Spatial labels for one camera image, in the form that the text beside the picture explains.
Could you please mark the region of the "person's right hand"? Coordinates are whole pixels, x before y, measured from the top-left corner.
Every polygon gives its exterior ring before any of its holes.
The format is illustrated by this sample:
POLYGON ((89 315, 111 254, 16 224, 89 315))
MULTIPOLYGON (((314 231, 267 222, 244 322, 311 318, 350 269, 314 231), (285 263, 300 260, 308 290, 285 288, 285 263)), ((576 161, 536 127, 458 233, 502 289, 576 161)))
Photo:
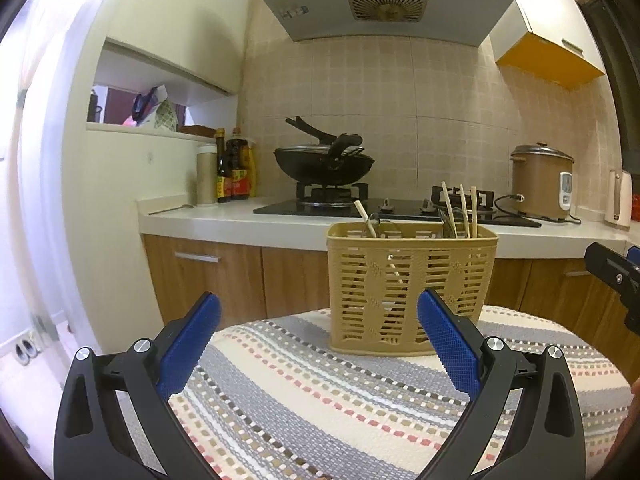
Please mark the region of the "person's right hand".
POLYGON ((610 449, 610 454, 613 455, 617 449, 620 447, 620 444, 626 438, 630 428, 634 426, 634 422, 639 417, 640 412, 640 378, 637 378, 634 383, 631 385, 631 393, 634 395, 631 404, 628 408, 628 413, 625 420, 620 424, 620 428, 617 430, 616 438, 612 448, 610 449))

